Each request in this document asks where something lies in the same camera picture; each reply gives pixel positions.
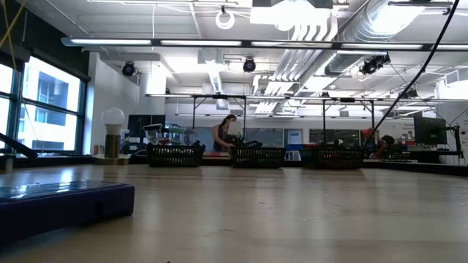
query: white ceiling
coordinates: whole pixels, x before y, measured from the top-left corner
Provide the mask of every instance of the white ceiling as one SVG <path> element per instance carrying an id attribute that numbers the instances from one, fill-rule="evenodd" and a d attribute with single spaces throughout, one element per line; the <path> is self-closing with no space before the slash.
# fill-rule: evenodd
<path id="1" fill-rule="evenodd" d="M 249 7 L 251 1 L 238 1 L 241 6 Z M 341 14 L 339 22 L 342 23 L 352 11 L 356 10 L 364 0 L 349 0 L 350 8 Z M 119 3 L 90 3 L 86 0 L 34 0 L 27 3 L 27 7 L 53 26 L 71 37 L 152 37 L 151 18 L 153 7 L 127 6 Z M 164 7 L 156 7 L 154 10 L 154 30 L 156 38 L 206 38 L 206 39 L 287 39 L 288 32 L 279 31 L 274 26 L 254 25 L 248 18 L 235 17 L 235 25 L 229 30 L 218 28 L 215 24 L 216 7 L 195 7 L 196 21 L 200 28 L 197 32 L 192 14 L 188 7 L 176 7 L 185 12 L 177 12 Z M 468 0 L 462 0 L 458 6 L 458 12 L 468 14 Z M 401 33 L 392 40 L 400 42 L 434 42 L 437 38 L 446 16 L 420 15 Z M 457 15 L 445 34 L 445 42 L 468 42 L 467 16 Z M 203 73 L 190 73 L 187 69 L 197 63 L 198 48 L 140 48 L 120 47 L 109 49 L 109 52 L 120 53 L 159 53 L 166 60 L 170 68 L 175 72 L 179 83 L 169 82 L 169 85 L 194 86 L 208 81 L 208 75 Z M 281 60 L 283 50 L 264 49 L 225 49 L 225 56 L 230 58 L 230 71 L 222 72 L 224 82 L 248 82 L 252 83 L 254 74 L 242 72 L 242 61 L 246 56 L 253 56 L 257 62 L 257 71 L 275 70 L 276 64 Z M 403 53 L 391 52 L 392 64 L 398 65 L 397 69 L 405 80 L 410 81 L 418 72 L 417 65 L 422 64 L 427 53 Z M 428 71 L 450 71 L 452 66 L 468 65 L 468 53 L 437 53 L 431 61 Z M 359 81 L 356 76 L 352 78 L 339 78 L 334 85 L 337 90 L 362 90 L 374 89 L 387 91 L 403 84 L 400 77 L 396 76 L 393 69 L 381 69 L 379 75 L 372 76 L 365 82 Z M 439 75 L 426 74 L 419 80 L 421 87 L 426 87 L 422 92 L 433 92 L 434 79 Z"/>

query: woman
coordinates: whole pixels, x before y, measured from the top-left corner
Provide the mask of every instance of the woman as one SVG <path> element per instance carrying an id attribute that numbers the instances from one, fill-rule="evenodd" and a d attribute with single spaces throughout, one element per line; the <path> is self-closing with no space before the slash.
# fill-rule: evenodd
<path id="1" fill-rule="evenodd" d="M 237 121 L 237 118 L 231 114 L 224 118 L 221 124 L 213 127 L 213 148 L 215 151 L 226 151 L 228 148 L 234 147 L 234 144 L 224 141 L 226 140 L 229 124 L 232 121 Z"/>

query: red object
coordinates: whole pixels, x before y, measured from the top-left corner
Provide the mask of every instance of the red object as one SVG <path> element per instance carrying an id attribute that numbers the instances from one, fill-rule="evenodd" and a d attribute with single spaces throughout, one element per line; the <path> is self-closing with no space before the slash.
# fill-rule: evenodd
<path id="1" fill-rule="evenodd" d="M 369 136 L 371 136 L 372 133 L 372 128 L 364 129 L 362 130 L 362 133 L 364 134 L 364 136 L 366 136 L 366 138 L 369 138 Z"/>

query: black plastic crate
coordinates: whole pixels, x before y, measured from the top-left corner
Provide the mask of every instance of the black plastic crate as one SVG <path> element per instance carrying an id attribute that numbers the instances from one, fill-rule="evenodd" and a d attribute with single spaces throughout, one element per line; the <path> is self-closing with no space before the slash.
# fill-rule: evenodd
<path id="1" fill-rule="evenodd" d="M 237 168 L 280 168 L 286 148 L 244 148 L 231 150 L 233 166 Z"/>
<path id="2" fill-rule="evenodd" d="M 302 165 L 312 169 L 360 169 L 361 149 L 307 148 L 300 150 Z"/>
<path id="3" fill-rule="evenodd" d="M 205 152 L 205 146 L 146 146 L 148 164 L 151 167 L 198 167 Z"/>

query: black wire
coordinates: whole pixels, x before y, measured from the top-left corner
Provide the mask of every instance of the black wire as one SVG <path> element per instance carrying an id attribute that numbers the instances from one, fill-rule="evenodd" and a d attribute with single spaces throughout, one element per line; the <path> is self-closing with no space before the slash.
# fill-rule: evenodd
<path id="1" fill-rule="evenodd" d="M 452 126 L 452 123 L 453 123 L 454 121 L 458 120 L 458 118 L 460 118 L 460 117 L 463 115 L 463 113 L 465 113 L 467 110 L 468 110 L 468 107 L 466 107 L 466 108 L 460 113 L 460 115 L 458 115 L 456 118 L 454 118 L 453 121 L 450 122 L 450 124 L 448 124 L 448 125 L 451 127 L 451 126 Z"/>
<path id="2" fill-rule="evenodd" d="M 392 63 L 389 63 L 390 66 L 392 67 L 392 69 L 395 71 L 395 73 L 401 78 L 401 80 L 403 80 L 403 82 L 408 85 L 408 82 L 400 75 L 400 73 L 393 67 Z M 419 95 L 418 95 L 418 98 L 424 102 L 424 104 L 429 107 L 439 118 L 441 118 L 442 120 L 444 120 L 446 122 L 446 124 L 448 124 L 449 127 L 451 127 L 451 125 L 448 123 L 448 121 L 446 121 L 439 113 L 437 113 L 437 111 L 431 106 L 429 105 L 423 98 L 421 98 Z"/>
<path id="3" fill-rule="evenodd" d="M 455 14 L 456 7 L 458 6 L 458 3 L 460 0 L 455 0 L 452 5 L 452 10 L 450 11 L 450 14 L 448 15 L 447 20 L 445 21 L 444 26 L 442 27 L 442 30 L 437 37 L 436 42 L 434 43 L 434 46 L 432 46 L 432 50 L 429 53 L 429 56 L 426 59 L 426 62 L 424 62 L 423 66 L 419 70 L 419 72 L 416 74 L 416 76 L 411 80 L 411 82 L 407 85 L 407 87 L 401 92 L 401 94 L 396 98 L 396 100 L 393 102 L 393 104 L 390 106 L 388 111 L 383 115 L 383 117 L 380 119 L 379 123 L 375 126 L 375 128 L 372 130 L 372 133 L 370 134 L 369 138 L 372 138 L 375 134 L 375 131 L 382 125 L 382 122 L 388 117 L 390 114 L 391 110 L 395 107 L 395 105 L 398 103 L 398 101 L 403 97 L 403 95 L 408 91 L 408 89 L 411 88 L 413 84 L 415 84 L 416 80 L 423 74 L 423 72 L 426 70 L 427 65 L 429 65 L 429 62 L 431 62 L 432 57 L 437 51 L 437 47 L 439 46 L 440 42 L 442 41 L 442 38 L 444 37 L 445 31 L 447 31 L 447 27 L 450 24 L 450 21 L 453 18 L 453 15 Z"/>

